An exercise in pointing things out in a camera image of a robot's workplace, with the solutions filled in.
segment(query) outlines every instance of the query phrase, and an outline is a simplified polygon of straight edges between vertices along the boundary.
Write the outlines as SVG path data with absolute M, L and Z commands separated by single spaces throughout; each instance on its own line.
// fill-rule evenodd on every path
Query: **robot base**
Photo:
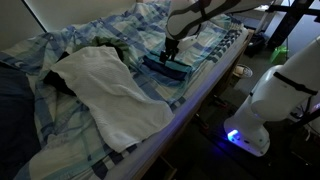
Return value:
M 267 140 L 267 143 L 263 147 L 256 146 L 254 142 L 250 141 L 251 136 L 246 136 L 241 130 L 232 126 L 233 118 L 234 117 L 228 118 L 224 122 L 224 130 L 228 135 L 228 140 L 257 157 L 265 155 L 269 149 L 270 140 Z

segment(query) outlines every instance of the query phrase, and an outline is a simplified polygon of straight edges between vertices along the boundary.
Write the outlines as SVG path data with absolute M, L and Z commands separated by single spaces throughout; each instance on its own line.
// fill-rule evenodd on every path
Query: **plaid bedsheet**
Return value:
M 79 45 L 90 45 L 94 37 L 127 43 L 131 55 L 129 66 L 134 72 L 146 53 L 164 47 L 169 4 L 169 1 L 137 4 L 122 15 L 44 33 L 0 52 L 1 62 L 26 72 L 30 80 L 35 80 L 34 85 L 30 84 L 34 89 L 35 123 L 42 150 L 20 170 L 16 179 L 102 179 L 139 146 L 134 145 L 122 153 L 110 149 L 102 140 L 89 109 L 76 97 L 44 84 L 43 79 L 63 52 L 72 53 Z M 236 38 L 230 32 L 241 33 L 241 29 L 242 24 L 230 17 L 217 16 L 199 35 L 198 42 L 179 54 L 177 60 L 189 64 L 194 71 L 202 61 L 218 61 L 225 47 Z M 186 101 L 183 92 L 188 81 L 177 87 L 166 87 L 139 72 L 133 78 L 151 98 L 165 100 L 173 109 Z

